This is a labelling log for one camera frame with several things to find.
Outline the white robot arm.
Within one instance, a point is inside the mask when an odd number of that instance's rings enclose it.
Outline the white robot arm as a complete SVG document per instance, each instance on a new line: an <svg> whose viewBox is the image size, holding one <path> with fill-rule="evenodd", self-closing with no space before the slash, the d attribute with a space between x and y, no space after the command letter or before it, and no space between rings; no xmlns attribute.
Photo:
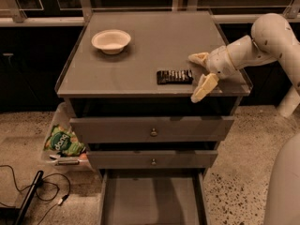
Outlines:
<svg viewBox="0 0 300 225"><path fill-rule="evenodd" d="M222 79L245 67L273 61L280 63L292 83L279 110L293 113L300 95L300 43L288 21L275 13L264 14L251 27L251 34L211 52L194 53L192 63L205 68L191 101L204 99ZM263 225L300 225L300 134L291 137L277 154L271 172Z"/></svg>

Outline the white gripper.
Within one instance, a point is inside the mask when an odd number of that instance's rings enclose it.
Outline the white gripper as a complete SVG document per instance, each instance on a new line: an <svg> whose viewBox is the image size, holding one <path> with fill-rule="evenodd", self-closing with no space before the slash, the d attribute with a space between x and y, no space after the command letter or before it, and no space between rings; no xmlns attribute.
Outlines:
<svg viewBox="0 0 300 225"><path fill-rule="evenodd" d="M236 72L227 46L221 46L210 53L191 54L188 60L210 72L208 75L203 74L199 79L198 86L190 98L193 103L200 102L211 93L218 86L219 79L227 79Z"/></svg>

